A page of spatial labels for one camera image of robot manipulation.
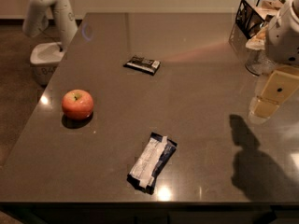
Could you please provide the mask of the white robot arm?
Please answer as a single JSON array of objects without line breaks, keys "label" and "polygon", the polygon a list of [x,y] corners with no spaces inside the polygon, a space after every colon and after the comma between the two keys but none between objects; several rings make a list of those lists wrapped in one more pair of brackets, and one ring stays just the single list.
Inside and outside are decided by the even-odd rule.
[{"label": "white robot arm", "polygon": [[286,0],[246,47],[246,68],[258,77],[249,120],[268,121],[299,89],[299,0]]}]

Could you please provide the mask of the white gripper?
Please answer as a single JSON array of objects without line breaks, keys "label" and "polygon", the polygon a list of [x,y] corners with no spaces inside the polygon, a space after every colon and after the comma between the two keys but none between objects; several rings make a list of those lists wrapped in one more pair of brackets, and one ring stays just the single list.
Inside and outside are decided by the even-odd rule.
[{"label": "white gripper", "polygon": [[278,110],[278,105],[283,104],[298,89],[299,69],[296,67],[283,65],[270,74],[261,74],[255,90],[257,97],[253,97],[249,104],[249,121],[254,124],[265,123]]}]

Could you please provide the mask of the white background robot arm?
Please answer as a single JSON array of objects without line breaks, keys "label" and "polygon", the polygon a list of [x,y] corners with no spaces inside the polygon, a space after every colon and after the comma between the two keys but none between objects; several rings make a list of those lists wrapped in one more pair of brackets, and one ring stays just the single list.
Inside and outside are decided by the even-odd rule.
[{"label": "white background robot arm", "polygon": [[49,42],[36,45],[30,66],[36,82],[46,86],[78,29],[69,0],[29,0],[22,25],[29,37],[44,35]]}]

